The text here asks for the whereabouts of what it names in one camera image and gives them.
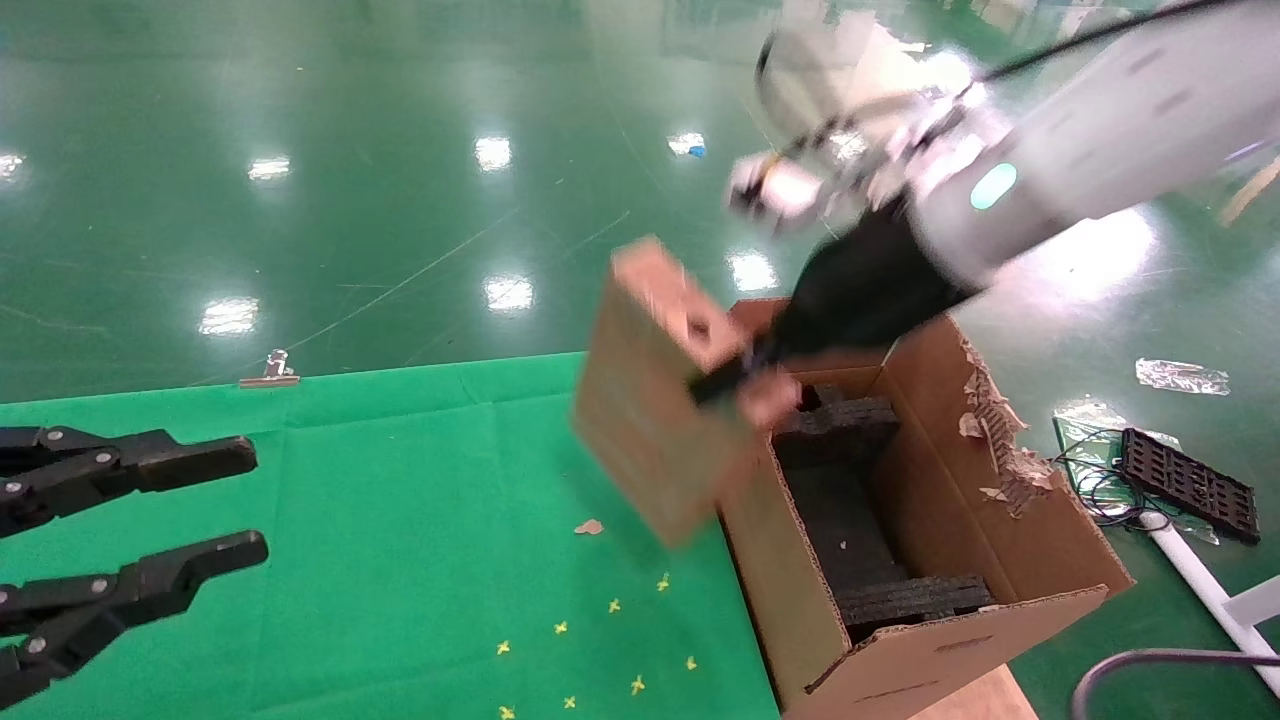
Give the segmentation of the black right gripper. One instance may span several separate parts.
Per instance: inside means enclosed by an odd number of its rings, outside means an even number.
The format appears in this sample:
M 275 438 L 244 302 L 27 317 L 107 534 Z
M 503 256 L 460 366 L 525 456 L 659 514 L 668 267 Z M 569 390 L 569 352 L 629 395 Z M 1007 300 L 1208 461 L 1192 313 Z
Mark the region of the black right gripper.
M 951 277 L 922 243 L 910 201 L 899 195 L 865 211 L 809 258 L 768 338 L 745 346 L 687 383 L 696 406 L 719 402 L 782 369 L 836 350 L 886 347 L 980 292 Z

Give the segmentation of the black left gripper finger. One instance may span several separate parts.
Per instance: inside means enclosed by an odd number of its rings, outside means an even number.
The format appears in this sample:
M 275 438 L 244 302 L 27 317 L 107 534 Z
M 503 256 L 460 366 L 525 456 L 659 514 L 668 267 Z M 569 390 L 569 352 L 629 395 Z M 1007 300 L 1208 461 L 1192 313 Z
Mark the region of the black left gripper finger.
M 165 430 L 102 437 L 69 427 L 1 430 L 1 536 L 133 493 L 160 493 L 255 470 L 250 438 L 183 445 Z
M 115 573 L 3 585 L 1 705 L 74 676 L 127 632 L 186 612 L 202 584 L 268 560 L 259 530 L 152 553 Z

